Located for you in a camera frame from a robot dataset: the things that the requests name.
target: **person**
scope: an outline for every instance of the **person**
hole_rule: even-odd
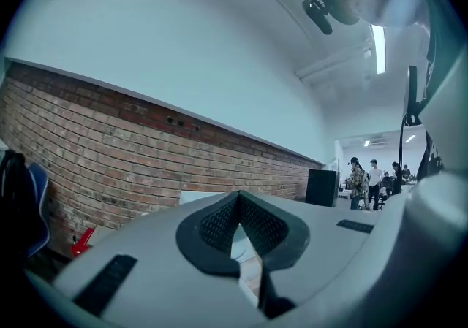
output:
[[[371,160],[371,170],[369,172],[370,174],[370,181],[369,181],[369,204],[372,203],[372,197],[374,197],[374,206],[373,210],[378,210],[379,209],[379,186],[380,186],[380,181],[383,178],[383,172],[381,169],[377,168],[377,160],[372,159]]]
[[[350,175],[351,183],[351,210],[358,210],[359,201],[364,198],[363,182],[364,170],[359,164],[359,160],[353,156],[351,158],[352,171]]]
[[[363,203],[363,206],[366,210],[370,210],[369,208],[369,203],[367,203],[367,200],[369,198],[369,181],[371,180],[371,177],[369,175],[369,173],[367,173],[366,171],[364,171],[364,180],[363,180],[363,198],[364,198],[364,203]]]
[[[383,188],[385,188],[385,191],[387,192],[387,197],[389,197],[390,192],[391,192],[391,187],[393,184],[392,184],[392,179],[387,171],[383,172],[383,179],[382,179],[381,185]]]
[[[400,186],[401,182],[399,182],[399,179],[398,179],[400,166],[397,162],[393,162],[392,167],[393,167],[393,176],[395,178],[393,182],[393,187],[392,187],[392,196],[394,196],[395,194],[398,194],[401,192],[401,186]]]
[[[403,184],[408,184],[408,180],[410,179],[410,176],[411,176],[411,171],[408,168],[408,165],[405,164],[404,168],[403,168],[403,171],[401,171],[401,177],[403,178],[402,183]]]
[[[466,45],[467,34],[448,0],[323,0],[325,9],[340,23],[360,19],[386,28],[420,26],[429,35],[426,88],[420,112],[439,88]],[[443,169],[438,151],[426,132],[426,151],[418,180]]]

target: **fluorescent light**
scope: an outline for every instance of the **fluorescent light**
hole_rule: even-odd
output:
[[[383,27],[373,26],[372,34],[374,35],[375,43],[375,58],[377,60],[377,74],[382,74],[385,72],[385,33]]]

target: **blue chair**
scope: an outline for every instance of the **blue chair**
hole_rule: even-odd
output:
[[[28,167],[31,173],[31,189],[34,191],[34,197],[39,209],[39,216],[42,221],[42,228],[36,241],[26,251],[26,257],[29,258],[46,246],[50,240],[50,228],[48,224],[49,211],[47,207],[47,190],[49,186],[49,177],[47,172],[37,163],[31,163]]]

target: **ceiling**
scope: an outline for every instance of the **ceiling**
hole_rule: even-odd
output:
[[[385,29],[386,73],[376,74],[370,26],[362,21],[344,26],[333,18],[324,35],[302,10],[303,0],[218,0],[270,39],[290,68],[327,111],[346,114],[361,107],[403,104],[408,65],[418,67],[420,95],[426,71],[429,38],[417,26]],[[365,58],[365,51],[371,56]],[[304,72],[312,72],[304,77]]]
[[[422,126],[413,126],[403,130],[403,142],[408,140],[412,135],[415,137],[405,143],[405,147],[413,145],[426,144],[426,130]],[[365,147],[364,143],[369,140],[369,146]],[[365,134],[358,137],[348,137],[340,140],[343,149],[350,148],[397,148],[400,142],[400,131],[389,131],[379,134]]]

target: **desk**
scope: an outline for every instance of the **desk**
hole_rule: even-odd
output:
[[[351,191],[347,189],[343,189],[343,191],[338,192],[338,197],[341,198],[351,198]]]
[[[402,193],[409,193],[411,189],[413,189],[414,185],[402,185],[401,192]]]

